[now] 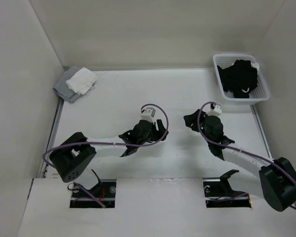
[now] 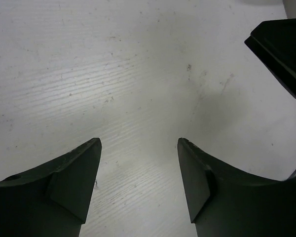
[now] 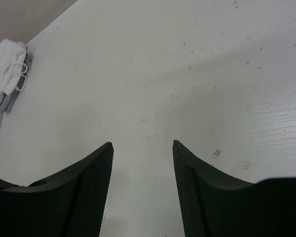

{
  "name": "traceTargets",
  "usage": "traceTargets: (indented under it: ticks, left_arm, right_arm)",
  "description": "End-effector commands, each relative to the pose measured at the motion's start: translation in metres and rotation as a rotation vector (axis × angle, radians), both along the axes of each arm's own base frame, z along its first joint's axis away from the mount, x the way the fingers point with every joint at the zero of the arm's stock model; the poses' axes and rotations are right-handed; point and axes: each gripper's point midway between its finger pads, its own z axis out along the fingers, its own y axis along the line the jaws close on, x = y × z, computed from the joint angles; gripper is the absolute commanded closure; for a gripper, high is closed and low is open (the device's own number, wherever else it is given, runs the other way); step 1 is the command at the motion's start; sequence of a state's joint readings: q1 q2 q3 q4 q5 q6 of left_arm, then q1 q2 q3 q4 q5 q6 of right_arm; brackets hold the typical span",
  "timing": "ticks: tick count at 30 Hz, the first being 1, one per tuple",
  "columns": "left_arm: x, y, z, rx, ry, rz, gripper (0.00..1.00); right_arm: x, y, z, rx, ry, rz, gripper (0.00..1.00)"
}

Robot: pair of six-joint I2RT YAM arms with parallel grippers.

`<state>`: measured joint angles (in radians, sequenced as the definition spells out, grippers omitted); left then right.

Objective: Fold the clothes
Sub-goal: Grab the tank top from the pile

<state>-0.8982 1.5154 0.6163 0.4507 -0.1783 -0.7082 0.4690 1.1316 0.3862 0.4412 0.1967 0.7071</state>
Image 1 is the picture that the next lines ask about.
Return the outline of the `black tank top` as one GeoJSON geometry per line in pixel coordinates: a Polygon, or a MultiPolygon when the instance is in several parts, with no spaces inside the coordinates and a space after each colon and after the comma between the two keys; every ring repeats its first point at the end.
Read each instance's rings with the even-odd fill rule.
{"type": "Polygon", "coordinates": [[[236,60],[227,68],[217,66],[224,92],[231,92],[234,98],[246,99],[258,85],[258,72],[251,61],[236,60]]]}

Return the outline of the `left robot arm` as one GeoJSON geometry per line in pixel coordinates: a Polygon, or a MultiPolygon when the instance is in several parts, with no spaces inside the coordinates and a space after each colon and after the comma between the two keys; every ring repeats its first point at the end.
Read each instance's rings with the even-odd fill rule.
{"type": "Polygon", "coordinates": [[[141,145],[163,141],[167,135],[162,120],[141,119],[133,129],[111,139],[102,139],[98,144],[86,144],[88,138],[82,132],[76,132],[63,143],[72,146],[54,150],[49,158],[63,182],[75,182],[81,196],[95,197],[101,191],[102,181],[89,166],[92,159],[127,157],[137,152],[141,145]]]}

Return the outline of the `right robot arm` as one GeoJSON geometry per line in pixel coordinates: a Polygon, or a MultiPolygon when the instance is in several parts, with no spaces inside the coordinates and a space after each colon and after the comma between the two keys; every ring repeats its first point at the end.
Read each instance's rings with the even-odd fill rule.
{"type": "Polygon", "coordinates": [[[235,192],[252,193],[263,198],[274,210],[282,212],[296,202],[296,171],[286,158],[267,159],[234,147],[235,141],[223,131],[219,116],[220,106],[212,105],[210,111],[201,109],[185,115],[185,125],[200,132],[213,156],[233,163],[250,173],[239,176],[232,169],[219,177],[219,190],[230,196],[235,192]]]}

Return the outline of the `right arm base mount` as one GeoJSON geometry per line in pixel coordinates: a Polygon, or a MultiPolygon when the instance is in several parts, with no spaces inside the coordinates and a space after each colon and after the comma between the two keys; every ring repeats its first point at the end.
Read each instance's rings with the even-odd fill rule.
{"type": "Polygon", "coordinates": [[[207,208],[251,208],[250,196],[231,188],[229,178],[238,173],[232,169],[220,177],[203,179],[205,205],[207,208]]]}

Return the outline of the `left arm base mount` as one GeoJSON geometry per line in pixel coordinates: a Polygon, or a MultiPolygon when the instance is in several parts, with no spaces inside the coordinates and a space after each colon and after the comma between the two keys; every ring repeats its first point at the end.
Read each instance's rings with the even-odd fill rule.
{"type": "MultiPolygon", "coordinates": [[[[105,208],[115,208],[117,180],[101,180],[101,187],[97,187],[93,196],[101,202],[105,208]]],[[[98,202],[93,200],[89,194],[81,190],[74,183],[69,183],[68,191],[71,192],[70,208],[103,208],[98,202]]]]}

